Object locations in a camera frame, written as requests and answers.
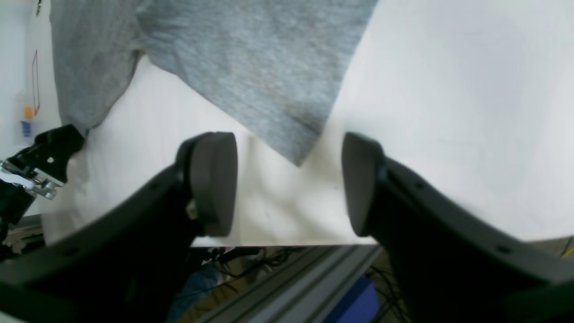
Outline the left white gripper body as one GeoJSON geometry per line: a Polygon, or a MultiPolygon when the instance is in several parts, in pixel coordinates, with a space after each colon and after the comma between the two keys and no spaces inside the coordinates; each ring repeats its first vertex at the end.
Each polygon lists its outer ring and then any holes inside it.
{"type": "Polygon", "coordinates": [[[68,182],[68,162],[84,143],[84,136],[71,124],[45,131],[31,146],[1,161],[1,182],[53,200],[57,189],[68,182]]]}

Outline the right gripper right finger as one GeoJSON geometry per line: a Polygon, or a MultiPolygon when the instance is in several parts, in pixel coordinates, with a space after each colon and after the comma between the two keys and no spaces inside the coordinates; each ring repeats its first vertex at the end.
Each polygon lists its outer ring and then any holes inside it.
{"type": "Polygon", "coordinates": [[[571,323],[573,262],[488,225],[365,135],[345,134],[347,213],[389,256],[414,323],[571,323]]]}

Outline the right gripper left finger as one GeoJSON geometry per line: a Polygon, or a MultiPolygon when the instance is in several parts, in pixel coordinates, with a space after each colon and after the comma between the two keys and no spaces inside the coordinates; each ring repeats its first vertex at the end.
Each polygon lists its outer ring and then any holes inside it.
{"type": "Polygon", "coordinates": [[[1,263],[1,312],[29,323],[164,322],[199,236],[227,236],[238,176],[236,138],[207,132],[174,164],[98,221],[1,263]]]}

